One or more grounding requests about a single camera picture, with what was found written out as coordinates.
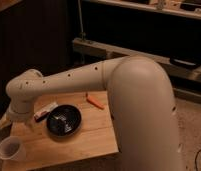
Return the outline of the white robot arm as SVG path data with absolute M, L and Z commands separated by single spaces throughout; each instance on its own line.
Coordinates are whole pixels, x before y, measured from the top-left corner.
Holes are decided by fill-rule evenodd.
M 105 90 L 122 171 L 184 171 L 173 88 L 165 70 L 142 56 L 121 57 L 43 76 L 30 69 L 10 80 L 0 120 L 26 122 L 44 94 Z

